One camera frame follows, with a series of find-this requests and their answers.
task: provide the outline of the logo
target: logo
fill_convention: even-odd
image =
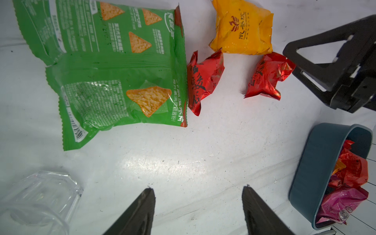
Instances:
[[[352,213],[354,210],[349,207],[349,206],[345,206],[345,209],[347,210],[348,213]]]
[[[233,25],[233,27],[232,27],[232,29],[231,29],[231,31],[236,31],[236,30],[238,30],[238,28],[239,28],[239,20],[238,20],[238,18],[236,18],[236,17],[234,17],[234,16],[232,16],[232,21],[230,21],[230,25]]]

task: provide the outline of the gray plastic bin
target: gray plastic bin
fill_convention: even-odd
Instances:
[[[355,142],[351,145],[353,153],[367,158],[372,144],[372,131],[369,128],[358,124],[316,125],[308,137],[291,186],[289,200],[292,206],[309,220],[316,230],[334,224],[332,221],[316,224],[315,219],[346,139]]]

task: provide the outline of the yellow candy wrapper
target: yellow candy wrapper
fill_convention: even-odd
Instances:
[[[337,162],[335,163],[335,167],[334,167],[332,175],[334,175],[335,173],[345,168],[346,168],[345,163],[343,163],[340,159],[338,159]]]
[[[213,0],[217,35],[210,47],[217,51],[264,55],[273,51],[273,13],[244,0]]]

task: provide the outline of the white table surface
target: white table surface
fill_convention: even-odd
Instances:
[[[152,235],[247,234],[241,202],[249,184],[297,235],[314,234],[288,201],[288,192],[310,129],[321,122],[362,124],[376,112],[354,114],[322,104],[294,76],[279,82],[281,101],[243,99],[260,56],[224,56],[226,69],[188,127],[118,126],[100,132],[80,150],[62,150],[58,96],[45,79],[17,26],[12,2],[0,8],[0,195],[38,170],[68,172],[84,193],[70,224],[71,235],[102,234],[143,189],[156,194]],[[178,0],[112,0],[124,5],[175,8]],[[376,12],[372,0],[264,0],[274,13],[273,49]],[[186,56],[213,51],[215,10],[209,0],[180,1]],[[336,48],[309,55],[332,60]]]

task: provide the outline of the green chip bag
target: green chip bag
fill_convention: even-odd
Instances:
[[[14,0],[18,25],[59,95],[63,149],[132,123],[186,127],[180,9],[94,0]]]

